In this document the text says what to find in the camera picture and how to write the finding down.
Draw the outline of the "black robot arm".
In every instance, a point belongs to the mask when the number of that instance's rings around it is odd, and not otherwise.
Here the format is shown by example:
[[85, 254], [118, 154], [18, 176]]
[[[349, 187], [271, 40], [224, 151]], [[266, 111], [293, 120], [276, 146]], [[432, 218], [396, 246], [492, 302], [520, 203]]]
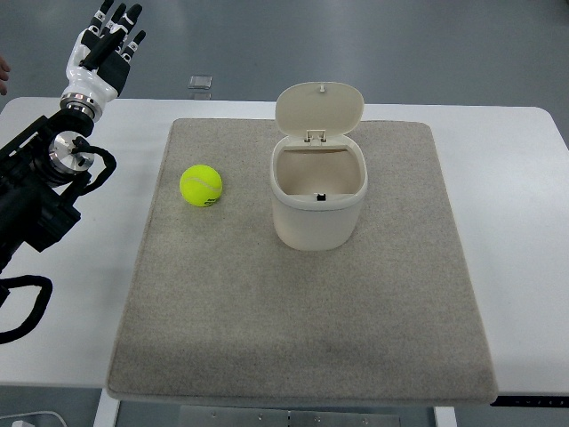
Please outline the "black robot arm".
[[90, 144], [96, 116], [77, 103], [41, 116], [1, 149], [1, 265], [22, 244], [38, 252], [80, 220], [74, 203], [102, 186], [116, 160]]

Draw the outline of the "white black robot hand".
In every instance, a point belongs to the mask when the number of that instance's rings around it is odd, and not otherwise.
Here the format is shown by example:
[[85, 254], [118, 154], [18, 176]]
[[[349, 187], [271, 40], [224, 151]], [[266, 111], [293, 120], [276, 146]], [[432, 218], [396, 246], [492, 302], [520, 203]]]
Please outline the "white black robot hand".
[[140, 4], [101, 4], [76, 39], [68, 59], [68, 86], [60, 98], [62, 109], [75, 109], [98, 121], [107, 104], [121, 94], [131, 61], [146, 36], [131, 33], [142, 12]]

